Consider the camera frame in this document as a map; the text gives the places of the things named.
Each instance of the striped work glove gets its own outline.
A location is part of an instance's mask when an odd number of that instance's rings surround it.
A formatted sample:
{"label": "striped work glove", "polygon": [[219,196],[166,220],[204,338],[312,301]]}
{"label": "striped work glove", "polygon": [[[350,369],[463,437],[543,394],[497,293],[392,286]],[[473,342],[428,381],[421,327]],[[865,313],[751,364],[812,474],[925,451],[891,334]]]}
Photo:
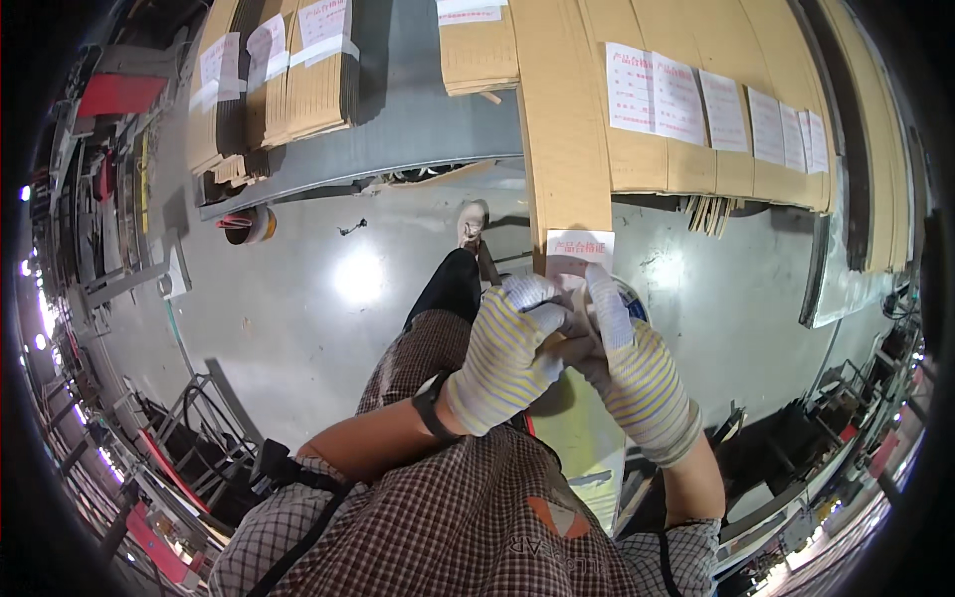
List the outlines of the striped work glove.
{"label": "striped work glove", "polygon": [[561,375],[558,356],[538,353],[544,338],[573,325],[573,312],[551,302],[559,295],[537,275],[507,278],[484,293],[464,365],[445,382],[451,412],[471,435],[523,411]]}
{"label": "striped work glove", "polygon": [[703,418],[699,406],[683,389],[663,338],[646,322],[630,319],[617,284],[606,270],[591,265],[584,276],[606,358],[566,355],[568,364],[597,390],[606,409],[644,456],[659,466],[672,466],[690,451],[700,434]]}

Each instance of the black strap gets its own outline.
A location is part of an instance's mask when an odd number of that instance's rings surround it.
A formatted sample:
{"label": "black strap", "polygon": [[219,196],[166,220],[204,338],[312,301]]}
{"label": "black strap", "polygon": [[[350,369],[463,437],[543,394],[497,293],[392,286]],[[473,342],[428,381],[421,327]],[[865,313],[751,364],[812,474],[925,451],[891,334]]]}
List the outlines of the black strap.
{"label": "black strap", "polygon": [[248,592],[247,597],[265,597],[278,585],[279,581],[282,580],[282,577],[286,575],[289,569],[292,568],[292,566],[315,545],[318,538],[322,536],[335,510],[338,509],[338,506],[342,505],[342,502],[345,501],[345,498],[351,492],[354,485],[353,482],[345,483],[332,495],[331,500],[322,510],[322,514],[319,515],[318,520],[315,521],[315,524],[308,530],[308,533],[302,538],[302,541],[295,544],[286,555],[282,556],[282,558],[265,573],[265,576],[259,579],[259,582]]}
{"label": "black strap", "polygon": [[667,594],[669,597],[683,597],[683,593],[673,581],[673,570],[669,567],[667,531],[660,531],[658,535],[660,537],[660,573],[663,574],[663,584],[667,586]]}

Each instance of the white paper label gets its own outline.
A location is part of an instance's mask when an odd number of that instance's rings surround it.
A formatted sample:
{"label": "white paper label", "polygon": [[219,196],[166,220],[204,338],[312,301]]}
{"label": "white paper label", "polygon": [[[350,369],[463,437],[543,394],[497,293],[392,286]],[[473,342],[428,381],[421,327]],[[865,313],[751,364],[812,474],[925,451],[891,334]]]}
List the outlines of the white paper label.
{"label": "white paper label", "polygon": [[753,125],[753,156],[758,160],[786,165],[782,143],[782,118],[779,102],[774,97],[746,88],[750,98],[750,117]]}
{"label": "white paper label", "polygon": [[358,57],[358,49],[351,43],[351,2],[349,0],[320,0],[299,9],[299,29],[302,32],[302,50],[295,53],[289,64],[305,62],[306,68],[329,56],[344,52]]}
{"label": "white paper label", "polygon": [[441,23],[440,17],[450,15],[453,13],[461,12],[470,12],[474,10],[482,10],[495,8],[498,9],[498,18],[496,19],[480,19],[483,21],[499,21],[500,20],[500,8],[506,7],[507,0],[435,0],[437,5],[437,16],[438,24],[446,25],[446,23]]}
{"label": "white paper label", "polygon": [[813,148],[813,172],[829,172],[829,144],[826,142],[826,128],[822,118],[809,113],[809,136]]}
{"label": "white paper label", "polygon": [[286,21],[276,14],[265,21],[245,41],[248,51],[248,90],[261,86],[288,68]]}
{"label": "white paper label", "polygon": [[245,81],[239,79],[239,34],[226,33],[199,57],[202,88],[190,98],[189,109],[202,105],[204,113],[220,101],[239,99]]}
{"label": "white paper label", "polygon": [[809,113],[800,112],[799,116],[799,132],[802,133],[802,155],[806,159],[806,167],[809,170],[809,173],[813,173],[813,142],[812,136],[809,133]]}
{"label": "white paper label", "polygon": [[439,14],[437,17],[437,25],[439,27],[444,27],[445,25],[459,25],[461,23],[481,23],[485,21],[499,21],[500,20],[500,7],[481,7],[477,9],[468,9],[465,11],[458,12],[448,12],[446,14]]}
{"label": "white paper label", "polygon": [[547,279],[570,290],[584,283],[587,264],[613,271],[613,240],[602,230],[547,230]]}
{"label": "white paper label", "polygon": [[786,167],[806,173],[806,153],[802,146],[802,131],[796,109],[779,102],[779,117],[782,119],[782,146]]}
{"label": "white paper label", "polygon": [[722,151],[750,152],[746,141],[743,105],[739,101],[736,81],[725,76],[700,71],[703,99],[710,120],[710,145]]}
{"label": "white paper label", "polygon": [[703,102],[693,69],[653,53],[653,108],[657,135],[706,145]]}
{"label": "white paper label", "polygon": [[610,126],[637,133],[654,133],[652,55],[606,43],[606,90]]}

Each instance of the gray floor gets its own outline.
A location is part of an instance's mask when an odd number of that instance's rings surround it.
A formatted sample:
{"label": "gray floor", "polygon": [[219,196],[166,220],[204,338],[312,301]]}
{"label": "gray floor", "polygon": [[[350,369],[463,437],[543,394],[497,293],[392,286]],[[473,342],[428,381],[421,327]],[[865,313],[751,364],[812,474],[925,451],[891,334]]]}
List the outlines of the gray floor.
{"label": "gray floor", "polygon": [[[484,199],[492,220],[528,212],[522,172],[499,167],[494,177],[277,205],[273,239],[232,246],[193,207],[184,108],[180,101],[162,124],[149,205],[151,236],[180,230],[193,282],[173,299],[173,313],[197,370],[219,359],[260,432],[289,446],[353,413],[418,292],[455,246],[462,203]],[[807,215],[733,220],[721,240],[689,233],[682,214],[614,204],[613,215],[615,273],[645,298],[708,425],[726,418],[731,400],[755,420],[809,389],[835,324],[807,330],[797,321],[812,246]],[[337,226],[362,218],[367,228],[339,234]],[[526,227],[485,239],[495,258],[530,249]],[[104,346],[118,374],[171,404],[188,372],[154,286],[134,294],[135,303],[129,294],[112,302]],[[829,363],[864,362],[890,328],[878,306],[848,316]]]}

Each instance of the shoe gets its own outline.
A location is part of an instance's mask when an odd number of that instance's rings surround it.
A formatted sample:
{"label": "shoe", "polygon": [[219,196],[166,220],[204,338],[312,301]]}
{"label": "shoe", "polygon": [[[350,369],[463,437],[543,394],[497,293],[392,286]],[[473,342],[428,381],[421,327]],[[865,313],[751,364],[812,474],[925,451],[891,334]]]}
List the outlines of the shoe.
{"label": "shoe", "polygon": [[467,249],[478,255],[480,233],[484,229],[487,219],[487,210],[479,202],[471,202],[464,206],[461,215],[457,218],[457,247]]}

